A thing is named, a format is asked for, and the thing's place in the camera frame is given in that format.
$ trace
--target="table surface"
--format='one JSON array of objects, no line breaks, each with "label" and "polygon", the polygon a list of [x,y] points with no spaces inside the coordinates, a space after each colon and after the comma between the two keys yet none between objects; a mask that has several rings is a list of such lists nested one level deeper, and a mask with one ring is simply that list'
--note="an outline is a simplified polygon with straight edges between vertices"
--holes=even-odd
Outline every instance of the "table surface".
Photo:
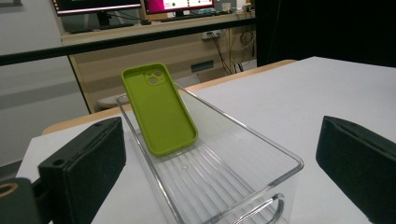
[{"label": "table surface", "polygon": [[[353,121],[396,141],[396,69],[317,57],[290,62],[191,90],[303,159],[291,223],[370,223],[319,168],[315,153],[325,115]],[[119,111],[104,113],[108,114],[51,126],[44,131],[47,134],[32,139],[18,176],[36,180],[35,168],[48,155],[101,115],[117,116]],[[164,223],[139,161],[130,150],[127,158],[128,165],[94,223]]]}]

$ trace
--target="computer screen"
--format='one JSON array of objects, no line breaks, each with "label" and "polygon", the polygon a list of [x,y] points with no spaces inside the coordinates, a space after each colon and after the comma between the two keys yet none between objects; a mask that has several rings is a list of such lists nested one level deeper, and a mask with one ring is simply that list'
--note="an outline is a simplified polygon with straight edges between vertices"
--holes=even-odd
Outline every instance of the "computer screen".
[{"label": "computer screen", "polygon": [[140,0],[51,0],[58,16],[141,8]]},{"label": "computer screen", "polygon": [[213,7],[215,0],[144,0],[146,14],[175,12],[182,16],[183,11]]}]

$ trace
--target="electrical outlet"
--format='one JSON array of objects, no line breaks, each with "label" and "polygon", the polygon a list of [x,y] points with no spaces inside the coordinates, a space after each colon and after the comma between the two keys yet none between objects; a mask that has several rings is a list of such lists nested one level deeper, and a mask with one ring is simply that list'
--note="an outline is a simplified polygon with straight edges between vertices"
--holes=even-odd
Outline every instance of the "electrical outlet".
[{"label": "electrical outlet", "polygon": [[209,39],[212,37],[219,37],[221,36],[221,30],[214,30],[214,31],[207,31],[202,33],[202,39]]}]

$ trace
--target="phone case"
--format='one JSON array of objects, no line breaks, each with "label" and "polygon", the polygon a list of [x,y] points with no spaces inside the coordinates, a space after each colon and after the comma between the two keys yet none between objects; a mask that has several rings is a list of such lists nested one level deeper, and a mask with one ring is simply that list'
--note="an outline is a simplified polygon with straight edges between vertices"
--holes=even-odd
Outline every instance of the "phone case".
[{"label": "phone case", "polygon": [[121,77],[152,154],[164,156],[197,139],[198,131],[164,64],[128,68]]}]

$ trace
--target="transparent container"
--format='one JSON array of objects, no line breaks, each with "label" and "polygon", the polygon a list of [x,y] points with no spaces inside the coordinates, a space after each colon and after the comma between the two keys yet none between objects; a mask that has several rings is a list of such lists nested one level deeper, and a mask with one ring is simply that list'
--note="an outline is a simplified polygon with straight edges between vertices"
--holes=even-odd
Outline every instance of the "transparent container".
[{"label": "transparent container", "polygon": [[164,157],[149,153],[132,111],[117,99],[136,154],[168,223],[290,223],[303,161],[179,86],[199,137]]}]

